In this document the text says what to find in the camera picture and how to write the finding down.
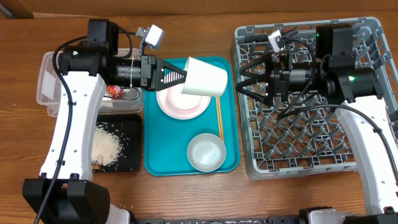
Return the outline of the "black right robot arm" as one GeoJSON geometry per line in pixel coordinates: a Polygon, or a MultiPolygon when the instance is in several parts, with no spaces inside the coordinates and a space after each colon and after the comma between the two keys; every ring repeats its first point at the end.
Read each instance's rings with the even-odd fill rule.
{"type": "Polygon", "coordinates": [[[329,207],[306,209],[307,223],[397,222],[397,144],[387,120],[384,92],[376,72],[356,68],[354,57],[341,52],[314,53],[308,62],[274,61],[272,54],[238,62],[236,91],[254,100],[249,122],[261,142],[261,159],[331,155],[335,152],[328,108],[343,128],[361,177],[364,216],[339,216],[329,207]]]}

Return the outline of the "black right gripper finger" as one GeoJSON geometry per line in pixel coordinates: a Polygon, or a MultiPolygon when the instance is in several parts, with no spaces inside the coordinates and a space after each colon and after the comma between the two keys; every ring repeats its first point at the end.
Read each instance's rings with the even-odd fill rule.
{"type": "Polygon", "coordinates": [[[273,102],[273,97],[270,95],[268,92],[265,91],[265,93],[262,95],[261,93],[257,93],[254,91],[249,91],[246,89],[246,87],[257,84],[257,79],[255,78],[249,78],[245,81],[241,81],[235,85],[235,90],[238,93],[244,94],[254,100],[257,100],[258,102],[272,107],[274,105],[273,102]]]}
{"type": "Polygon", "coordinates": [[[248,80],[250,81],[269,82],[271,80],[272,71],[272,54],[265,54],[262,57],[259,57],[252,62],[243,65],[239,69],[239,74],[243,77],[248,78],[248,80]],[[253,70],[260,64],[263,64],[265,66],[264,73],[254,73],[253,70]]]}

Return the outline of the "rice pile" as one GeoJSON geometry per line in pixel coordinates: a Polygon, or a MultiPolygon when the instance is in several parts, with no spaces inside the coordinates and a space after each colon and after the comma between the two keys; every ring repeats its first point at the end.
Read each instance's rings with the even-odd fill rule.
{"type": "Polygon", "coordinates": [[[95,129],[93,148],[91,153],[91,164],[97,163],[104,167],[118,166],[116,163],[123,157],[122,150],[129,144],[130,138],[115,128],[114,124],[100,122],[95,129]]]}

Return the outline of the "grey bowl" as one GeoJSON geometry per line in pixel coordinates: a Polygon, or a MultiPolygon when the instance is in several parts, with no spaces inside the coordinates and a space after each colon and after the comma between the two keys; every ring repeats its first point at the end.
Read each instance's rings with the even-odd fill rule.
{"type": "Polygon", "coordinates": [[[188,144],[187,159],[200,172],[213,172],[220,168],[226,159],[226,146],[216,135],[202,133],[188,144]]]}

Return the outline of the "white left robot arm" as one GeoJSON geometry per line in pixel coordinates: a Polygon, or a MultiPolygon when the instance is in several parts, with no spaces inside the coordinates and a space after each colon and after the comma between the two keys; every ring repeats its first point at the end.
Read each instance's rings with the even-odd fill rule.
{"type": "Polygon", "coordinates": [[[92,181],[96,120],[108,85],[160,91],[186,80],[185,70],[153,55],[118,56],[105,46],[60,47],[52,57],[62,96],[49,153],[22,194],[44,223],[132,223],[133,214],[111,203],[106,187],[92,181]]]}

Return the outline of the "red wrapper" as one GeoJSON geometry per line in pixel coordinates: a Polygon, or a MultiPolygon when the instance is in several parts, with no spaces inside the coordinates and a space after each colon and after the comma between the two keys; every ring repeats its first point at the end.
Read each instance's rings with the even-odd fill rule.
{"type": "Polygon", "coordinates": [[[123,93],[123,89],[117,85],[108,85],[106,87],[106,96],[108,98],[120,98],[123,93]]]}

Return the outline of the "large pink plate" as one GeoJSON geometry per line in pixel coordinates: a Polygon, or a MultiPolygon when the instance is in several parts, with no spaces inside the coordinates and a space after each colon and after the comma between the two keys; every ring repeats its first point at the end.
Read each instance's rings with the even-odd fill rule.
{"type": "Polygon", "coordinates": [[[156,93],[156,99],[161,110],[171,118],[175,119],[192,119],[201,115],[209,106],[211,97],[202,96],[198,106],[190,110],[181,110],[174,107],[167,98],[167,89],[158,91],[156,93]]]}

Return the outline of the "cream cup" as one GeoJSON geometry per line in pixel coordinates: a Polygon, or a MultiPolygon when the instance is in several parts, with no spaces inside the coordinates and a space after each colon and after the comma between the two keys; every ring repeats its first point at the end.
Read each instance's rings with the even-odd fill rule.
{"type": "Polygon", "coordinates": [[[187,75],[181,93],[220,97],[225,92],[228,84],[228,73],[225,69],[189,57],[184,70],[187,75]]]}

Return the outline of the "brown food scrap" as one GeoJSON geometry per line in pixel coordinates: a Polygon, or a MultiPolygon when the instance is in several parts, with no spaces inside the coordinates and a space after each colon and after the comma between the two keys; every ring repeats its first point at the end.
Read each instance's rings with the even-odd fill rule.
{"type": "Polygon", "coordinates": [[[94,163],[94,164],[91,165],[91,168],[92,168],[93,172],[100,172],[101,169],[102,169],[102,165],[94,163]]]}

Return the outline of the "small pink plate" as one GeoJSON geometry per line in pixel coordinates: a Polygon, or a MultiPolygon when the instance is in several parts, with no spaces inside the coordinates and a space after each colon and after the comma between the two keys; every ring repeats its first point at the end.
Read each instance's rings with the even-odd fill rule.
{"type": "Polygon", "coordinates": [[[190,110],[199,105],[202,96],[182,93],[183,85],[175,85],[167,89],[167,98],[170,103],[181,110],[190,110]]]}

